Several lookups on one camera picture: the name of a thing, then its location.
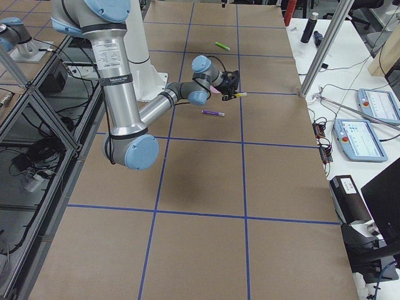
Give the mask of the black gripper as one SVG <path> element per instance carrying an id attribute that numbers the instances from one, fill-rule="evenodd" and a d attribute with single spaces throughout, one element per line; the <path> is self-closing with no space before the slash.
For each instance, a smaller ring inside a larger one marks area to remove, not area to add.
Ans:
<path id="1" fill-rule="evenodd" d="M 239 71 L 224 71 L 222 73 L 222 83 L 220 84 L 220 92 L 223 101 L 229 101 L 236 98 L 239 86 Z"/>

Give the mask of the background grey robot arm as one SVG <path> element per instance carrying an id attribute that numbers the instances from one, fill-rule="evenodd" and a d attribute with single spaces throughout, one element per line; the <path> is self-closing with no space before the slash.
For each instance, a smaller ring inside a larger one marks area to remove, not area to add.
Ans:
<path id="1" fill-rule="evenodd" d="M 54 46 L 53 41 L 33 39 L 24 23 L 18 17 L 7 17 L 1 20 L 1 47 L 11 53 L 11 58 L 19 63 L 38 63 L 48 49 Z"/>

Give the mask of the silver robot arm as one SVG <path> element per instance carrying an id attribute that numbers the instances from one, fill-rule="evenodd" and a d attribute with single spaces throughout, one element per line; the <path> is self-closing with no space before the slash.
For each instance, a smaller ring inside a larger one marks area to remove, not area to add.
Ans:
<path id="1" fill-rule="evenodd" d="M 132 53 L 138 64 L 149 66 L 148 45 L 143 17 L 138 1 L 52 1 L 52 26 L 63 34 L 90 41 L 99 83 L 104 91 L 111 118 L 109 136 L 104 142 L 104 154 L 111 163 L 133 170 L 151 167 L 159 153 L 159 143 L 148 134 L 148 126 L 187 99 L 203 105 L 211 97 L 211 88 L 222 100 L 236 98 L 239 71 L 219 70 L 207 56 L 192 61 L 192 79 L 172 82 L 145 106 L 138 107 L 135 88 L 147 82 L 157 72 L 152 67 L 139 79 L 131 72 L 134 63 L 128 58 L 124 37 L 134 43 Z"/>

